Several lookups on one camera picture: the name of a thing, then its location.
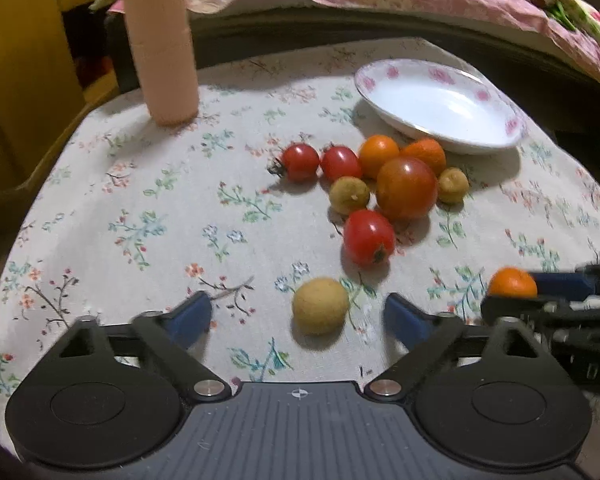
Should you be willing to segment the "small orange mandarin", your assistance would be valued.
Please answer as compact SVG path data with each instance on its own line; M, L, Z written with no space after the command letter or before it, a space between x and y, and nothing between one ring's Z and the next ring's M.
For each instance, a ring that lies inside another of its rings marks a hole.
M495 272L488 285L490 296L533 298L538 296L538 285L527 271L506 266Z

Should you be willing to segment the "floral white tablecloth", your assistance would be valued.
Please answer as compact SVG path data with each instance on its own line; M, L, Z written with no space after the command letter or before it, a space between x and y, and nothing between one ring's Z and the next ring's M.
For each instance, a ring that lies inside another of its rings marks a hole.
M203 290L213 300L197 356L228 382L354 380L400 356L382 303L400 292L472 322L502 266L570 270L600 256L600 187L538 127L519 148L451 158L471 186L459 211L402 226L388 266L341 255L341 226L319 183L286 188L268 163L286 146L357 148L387 126L355 89L382 58L463 68L421 39L261 56L202 70L200 112L156 126L140 92L84 119L23 221L0 281L0 441L15 388L60 334L167 311ZM294 325L294 292L332 278L350 308L336 332Z

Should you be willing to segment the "pale longan fruit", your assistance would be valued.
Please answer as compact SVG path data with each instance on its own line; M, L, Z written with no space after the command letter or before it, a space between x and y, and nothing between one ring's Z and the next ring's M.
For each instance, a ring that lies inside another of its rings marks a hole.
M294 325L311 336L340 330L349 308L348 292L332 278L314 278L304 283L291 301Z

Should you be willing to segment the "large red tomato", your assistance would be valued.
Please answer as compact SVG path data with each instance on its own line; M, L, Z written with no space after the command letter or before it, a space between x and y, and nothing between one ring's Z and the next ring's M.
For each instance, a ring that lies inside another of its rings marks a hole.
M376 202L389 220L426 217L438 199L438 180L421 160L398 157L382 166L376 178Z

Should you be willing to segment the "brown longan left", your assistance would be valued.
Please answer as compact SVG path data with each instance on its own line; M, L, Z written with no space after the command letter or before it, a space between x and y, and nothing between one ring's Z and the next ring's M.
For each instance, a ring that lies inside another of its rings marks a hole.
M330 187L329 201L334 211L348 216L367 207L370 202L370 189L359 178L341 177Z

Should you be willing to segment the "pink ribbed bottle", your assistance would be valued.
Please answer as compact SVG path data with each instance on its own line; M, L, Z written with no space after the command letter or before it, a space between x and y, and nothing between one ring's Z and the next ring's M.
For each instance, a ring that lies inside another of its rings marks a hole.
M140 88L160 126L198 113L199 93L185 0L122 0Z

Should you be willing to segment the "white floral plate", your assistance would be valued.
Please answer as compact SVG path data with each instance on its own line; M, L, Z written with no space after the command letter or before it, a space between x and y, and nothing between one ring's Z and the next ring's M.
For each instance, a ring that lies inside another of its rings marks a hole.
M362 99L397 132L465 155L506 151L527 133L524 112L480 78L435 62L396 58L354 75Z

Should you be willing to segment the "wooden cabinet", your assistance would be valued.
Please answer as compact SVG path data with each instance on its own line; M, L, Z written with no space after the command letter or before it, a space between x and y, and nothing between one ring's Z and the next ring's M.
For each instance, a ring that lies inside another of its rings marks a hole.
M20 222L68 137L118 92L95 0L0 0L0 231Z

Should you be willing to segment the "dark sofa frame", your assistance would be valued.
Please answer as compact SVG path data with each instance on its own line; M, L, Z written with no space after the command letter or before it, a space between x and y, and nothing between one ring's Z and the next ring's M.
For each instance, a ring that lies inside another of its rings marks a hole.
M547 47L378 12L295 8L238 16L189 15L201 67L354 40L422 38L474 66L582 162L600 162L600 84Z

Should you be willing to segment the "cherry tomato with stem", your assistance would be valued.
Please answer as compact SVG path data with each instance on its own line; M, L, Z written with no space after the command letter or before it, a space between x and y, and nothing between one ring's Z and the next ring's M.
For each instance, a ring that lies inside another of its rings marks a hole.
M309 182L316 177L320 163L321 157L312 146L296 143L268 165L268 172L294 183Z

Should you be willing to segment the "red cherry tomato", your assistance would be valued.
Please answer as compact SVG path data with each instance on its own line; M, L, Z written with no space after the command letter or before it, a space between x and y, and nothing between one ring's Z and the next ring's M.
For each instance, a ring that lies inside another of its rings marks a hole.
M321 168L329 182L335 182L342 177L363 177L358 155L344 145L332 145L324 151Z

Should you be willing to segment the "oval red tomato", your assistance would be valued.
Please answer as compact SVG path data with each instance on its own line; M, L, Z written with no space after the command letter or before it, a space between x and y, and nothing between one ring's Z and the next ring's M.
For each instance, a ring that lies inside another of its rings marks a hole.
M350 214L342 237L344 252L358 266L384 263L396 249L396 234L389 220L369 209Z

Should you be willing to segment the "smooth orange tomato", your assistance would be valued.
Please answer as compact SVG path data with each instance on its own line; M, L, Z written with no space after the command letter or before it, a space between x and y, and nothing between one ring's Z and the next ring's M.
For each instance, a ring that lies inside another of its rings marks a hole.
M379 170L400 154L399 145L390 136L375 134L366 139L358 149L363 176L375 180Z

